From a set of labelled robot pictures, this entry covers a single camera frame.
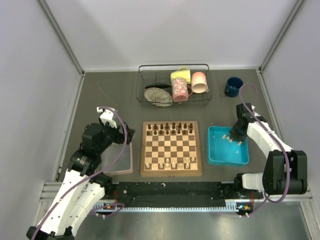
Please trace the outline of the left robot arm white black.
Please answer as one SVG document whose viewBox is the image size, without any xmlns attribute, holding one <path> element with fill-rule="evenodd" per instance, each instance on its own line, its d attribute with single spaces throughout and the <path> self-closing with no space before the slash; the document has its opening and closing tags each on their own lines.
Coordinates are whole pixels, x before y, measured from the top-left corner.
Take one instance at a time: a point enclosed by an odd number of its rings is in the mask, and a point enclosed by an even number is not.
<svg viewBox="0 0 320 240">
<path fill-rule="evenodd" d="M 94 205 L 113 194 L 112 178 L 97 170 L 102 153 L 112 144 L 129 145 L 134 134 L 135 130 L 126 123 L 118 126 L 102 121 L 88 124 L 54 201 L 41 221 L 28 229 L 27 238 L 73 240 Z"/>
</svg>

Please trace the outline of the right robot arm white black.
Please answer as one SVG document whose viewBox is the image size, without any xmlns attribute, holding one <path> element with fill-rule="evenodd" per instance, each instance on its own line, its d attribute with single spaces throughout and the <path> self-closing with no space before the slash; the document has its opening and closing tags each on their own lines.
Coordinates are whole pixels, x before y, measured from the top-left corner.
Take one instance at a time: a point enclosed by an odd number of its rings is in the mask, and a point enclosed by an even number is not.
<svg viewBox="0 0 320 240">
<path fill-rule="evenodd" d="M 308 185 L 306 153 L 285 144 L 266 119 L 254 112 L 252 104 L 238 104 L 236 115 L 237 122 L 229 131 L 229 139 L 243 144 L 250 138 L 266 157 L 266 163 L 262 173 L 238 173 L 234 179 L 234 194 L 239 198 L 245 198 L 252 190 L 267 196 L 305 194 Z"/>
</svg>

